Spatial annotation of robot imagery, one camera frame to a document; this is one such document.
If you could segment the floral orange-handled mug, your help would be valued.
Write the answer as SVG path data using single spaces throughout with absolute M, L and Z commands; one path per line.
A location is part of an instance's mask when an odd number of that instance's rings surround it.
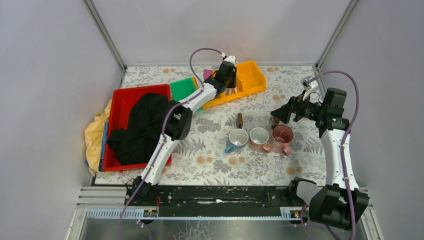
M 253 128 L 249 133 L 249 144 L 254 151 L 262 151 L 269 154 L 272 151 L 272 147 L 268 144 L 269 134 L 261 127 Z

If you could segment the blue ceramic mug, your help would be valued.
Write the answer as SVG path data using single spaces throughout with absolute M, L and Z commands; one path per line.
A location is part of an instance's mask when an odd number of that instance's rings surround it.
M 249 141 L 248 133 L 241 129 L 233 129 L 228 135 L 229 144 L 224 152 L 229 154 L 232 152 L 241 152 Z

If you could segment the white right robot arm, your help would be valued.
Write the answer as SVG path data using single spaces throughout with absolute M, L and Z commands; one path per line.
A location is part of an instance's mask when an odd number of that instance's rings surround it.
M 352 231 L 366 210 L 369 197 L 360 192 L 352 169 L 350 122 L 342 117 L 346 97 L 344 90 L 328 88 L 322 103 L 312 103 L 303 91 L 270 114 L 284 124 L 302 118 L 313 121 L 324 147 L 325 186 L 318 187 L 312 180 L 295 177 L 289 183 L 287 201 L 293 206 L 305 202 L 309 219 L 315 223 Z

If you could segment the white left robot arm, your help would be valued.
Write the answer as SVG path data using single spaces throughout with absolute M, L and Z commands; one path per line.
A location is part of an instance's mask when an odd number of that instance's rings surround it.
M 158 185 L 162 170 L 172 152 L 189 134 L 193 113 L 233 86 L 236 73 L 236 57 L 226 56 L 215 74 L 203 81 L 195 92 L 181 101 L 169 102 L 158 145 L 140 175 L 140 183 L 132 193 L 142 205 L 148 206 L 154 202 L 153 189 Z

